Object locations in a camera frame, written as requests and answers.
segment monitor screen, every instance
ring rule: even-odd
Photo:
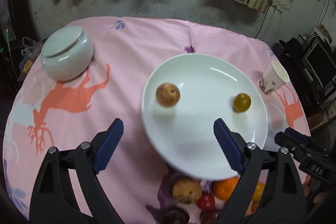
[[[316,72],[323,87],[329,84],[329,82],[335,77],[336,67],[319,43],[317,43],[313,50],[309,53],[307,60]]]

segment blue gripper pad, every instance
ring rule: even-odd
[[[308,145],[309,143],[309,140],[305,135],[297,132],[290,127],[286,128],[284,133],[292,139],[296,140],[297,142],[302,143],[303,145]]]
[[[222,119],[215,120],[213,124],[213,133],[227,159],[230,164],[231,169],[238,172],[238,174],[242,174],[245,170],[243,165],[243,154],[239,150],[235,141],[232,139],[230,135],[230,130],[223,122]]]
[[[114,126],[110,126],[110,128],[107,131],[108,135],[98,148],[94,158],[95,161],[92,165],[92,170],[94,171],[95,174],[98,174],[100,171],[105,170],[105,168],[107,167],[113,155],[113,152],[116,149],[124,133],[123,121],[118,119],[118,121],[114,124]]]

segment silver bolt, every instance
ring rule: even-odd
[[[254,150],[257,148],[257,145],[255,143],[248,143],[247,148],[250,150]]]
[[[288,154],[288,149],[285,148],[285,147],[281,147],[280,151],[281,151],[281,153],[283,153],[283,154]]]
[[[53,154],[55,152],[56,152],[56,147],[55,146],[52,146],[48,149],[48,153],[50,153],[50,154]]]
[[[90,147],[90,143],[89,142],[83,142],[81,143],[81,149],[88,149]]]

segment pink tablecloth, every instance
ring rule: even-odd
[[[176,204],[170,184],[181,173],[167,167],[144,132],[140,104],[150,73],[172,56],[198,52],[232,63],[257,84],[276,57],[264,42],[187,21],[93,17],[70,25],[89,34],[94,59],[82,76],[65,85],[48,78],[40,59],[33,65],[6,126],[3,160],[8,194],[28,217],[34,181],[47,149],[52,145],[74,149],[118,117],[124,122],[124,135],[98,179],[126,224],[155,223],[160,209]],[[274,134],[287,126],[309,135],[291,84],[263,99],[269,114],[265,149],[277,150]],[[90,214],[74,172],[71,179],[81,211]],[[195,204],[184,208],[190,222],[200,222]]]

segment white wall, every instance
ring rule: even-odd
[[[254,37],[264,14],[233,0],[29,0],[31,17],[39,38],[48,37],[67,23],[90,16],[141,16],[176,18],[205,25],[226,28]],[[329,19],[334,0],[323,23],[335,25],[336,16]],[[308,35],[316,25],[324,0],[294,0],[290,10],[281,15],[278,39],[288,41],[298,34]],[[258,36],[270,46],[279,31],[280,14],[270,8]],[[336,43],[336,29],[331,30]]]

